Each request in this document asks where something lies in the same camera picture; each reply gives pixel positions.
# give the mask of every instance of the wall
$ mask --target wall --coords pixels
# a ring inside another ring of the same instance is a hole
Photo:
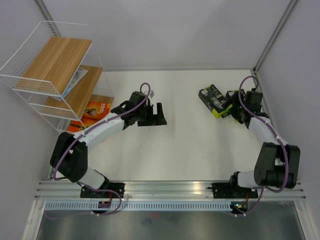
[[[301,149],[299,179],[320,230],[320,1],[299,1],[259,74],[276,128]]]
[[[108,71],[252,68],[289,0],[43,0],[87,24]]]
[[[0,2],[0,66],[42,20],[33,0]],[[0,80],[0,239],[19,240],[58,134]]]

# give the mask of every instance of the green and black box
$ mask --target green and black box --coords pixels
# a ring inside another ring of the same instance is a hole
[[[227,100],[215,85],[211,84],[201,89],[198,96],[216,119],[220,117],[224,118],[230,114],[229,109],[232,105],[226,109],[222,107]]]

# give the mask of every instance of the gray floor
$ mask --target gray floor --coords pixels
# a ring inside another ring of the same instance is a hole
[[[247,217],[222,212],[122,211],[110,216],[70,216],[74,211],[48,211],[40,240],[301,240],[294,205],[261,202]]]

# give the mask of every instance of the orange package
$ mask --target orange package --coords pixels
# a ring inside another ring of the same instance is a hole
[[[109,113],[110,107],[111,104],[107,102],[88,102],[82,117],[99,121]]]
[[[91,125],[95,124],[97,121],[96,120],[92,120],[92,119],[87,119],[87,118],[81,118],[81,121],[83,122],[83,124],[85,125],[85,127],[90,127]],[[83,129],[85,129],[85,127],[82,125],[82,123],[80,121],[74,121],[72,120],[70,122],[70,125],[67,128],[68,132],[79,132]]]

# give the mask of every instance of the perforated metal strip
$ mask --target perforated metal strip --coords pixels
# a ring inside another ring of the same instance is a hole
[[[109,210],[119,201],[113,200]],[[123,211],[231,211],[230,201],[123,201]],[[98,201],[47,201],[45,210],[103,210]]]

